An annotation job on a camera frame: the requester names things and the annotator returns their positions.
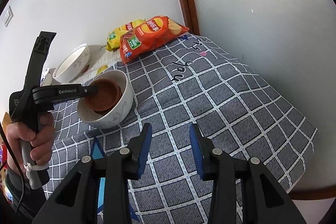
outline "chip bag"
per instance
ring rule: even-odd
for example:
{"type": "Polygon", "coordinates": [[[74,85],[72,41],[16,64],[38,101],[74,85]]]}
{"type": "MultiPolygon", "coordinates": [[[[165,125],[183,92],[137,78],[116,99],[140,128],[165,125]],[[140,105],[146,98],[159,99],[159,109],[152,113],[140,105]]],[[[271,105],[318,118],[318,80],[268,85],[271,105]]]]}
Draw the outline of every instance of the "chip bag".
{"type": "Polygon", "coordinates": [[[137,19],[135,21],[122,25],[119,28],[116,28],[113,32],[109,32],[109,36],[107,37],[106,49],[111,52],[114,49],[119,48],[120,37],[144,22],[146,21],[143,19],[137,19]]]}
{"type": "Polygon", "coordinates": [[[156,16],[132,29],[120,38],[120,55],[123,63],[139,54],[153,51],[174,38],[189,31],[167,16],[156,16]]]}

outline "human hand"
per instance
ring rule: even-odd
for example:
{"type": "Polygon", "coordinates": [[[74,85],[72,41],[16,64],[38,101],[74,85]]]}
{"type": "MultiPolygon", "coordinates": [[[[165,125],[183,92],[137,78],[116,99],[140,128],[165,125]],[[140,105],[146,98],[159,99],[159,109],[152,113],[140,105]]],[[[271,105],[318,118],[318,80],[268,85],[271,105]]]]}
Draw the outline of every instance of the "human hand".
{"type": "MultiPolygon", "coordinates": [[[[53,126],[54,118],[52,114],[47,112],[46,114],[42,115],[40,117],[40,123],[44,127],[38,134],[36,134],[22,122],[9,124],[6,130],[6,138],[9,145],[11,146],[11,149],[13,150],[13,153],[24,176],[26,176],[26,169],[23,166],[20,139],[30,142],[34,147],[34,149],[32,149],[30,152],[30,157],[32,160],[36,161],[37,165],[44,165],[48,163],[53,153],[52,146],[54,144],[55,128],[53,126]]],[[[7,153],[7,164],[14,172],[16,172],[18,175],[20,174],[14,163],[14,160],[9,153],[7,153]]]]}

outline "forearm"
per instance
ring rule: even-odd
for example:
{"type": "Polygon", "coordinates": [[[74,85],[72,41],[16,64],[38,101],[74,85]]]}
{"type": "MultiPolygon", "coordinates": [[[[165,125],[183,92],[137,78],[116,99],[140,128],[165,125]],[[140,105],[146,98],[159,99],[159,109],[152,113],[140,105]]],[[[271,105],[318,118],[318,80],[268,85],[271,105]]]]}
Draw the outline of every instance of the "forearm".
{"type": "MultiPolygon", "coordinates": [[[[43,189],[32,190],[28,180],[25,181],[25,194],[20,206],[20,213],[26,218],[27,223],[31,223],[37,212],[46,201],[43,189]]],[[[16,209],[22,194],[21,177],[11,169],[8,169],[6,185],[13,195],[13,207],[16,209]]]]}

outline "checkered tablecloth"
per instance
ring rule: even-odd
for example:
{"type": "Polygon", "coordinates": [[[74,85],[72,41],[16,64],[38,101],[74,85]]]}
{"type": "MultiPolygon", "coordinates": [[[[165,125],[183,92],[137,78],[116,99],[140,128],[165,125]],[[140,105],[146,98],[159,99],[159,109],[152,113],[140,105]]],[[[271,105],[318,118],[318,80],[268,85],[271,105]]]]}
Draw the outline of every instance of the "checkered tablecloth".
{"type": "MultiPolygon", "coordinates": [[[[137,136],[145,122],[152,124],[153,137],[141,180],[129,181],[130,204],[139,219],[133,223],[207,223],[212,182],[201,181],[196,173],[191,122],[231,156],[260,158],[285,190],[313,155],[317,129],[250,67],[205,37],[186,34],[111,69],[124,71],[132,83],[129,115],[116,127],[97,129],[78,118],[77,100],[56,105],[47,196],[90,154],[94,138],[108,156],[137,136]]],[[[239,180],[236,192],[241,223],[239,180]]]]}

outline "brown bowl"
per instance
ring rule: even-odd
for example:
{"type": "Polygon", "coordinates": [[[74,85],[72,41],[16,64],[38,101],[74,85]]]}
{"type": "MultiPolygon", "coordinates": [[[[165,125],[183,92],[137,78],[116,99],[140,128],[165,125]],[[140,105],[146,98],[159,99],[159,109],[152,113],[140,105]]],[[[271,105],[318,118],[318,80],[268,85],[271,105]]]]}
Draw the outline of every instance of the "brown bowl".
{"type": "Polygon", "coordinates": [[[98,86],[98,93],[86,96],[85,104],[98,114],[107,114],[122,96],[121,88],[112,80],[99,79],[90,85],[98,86]]]}

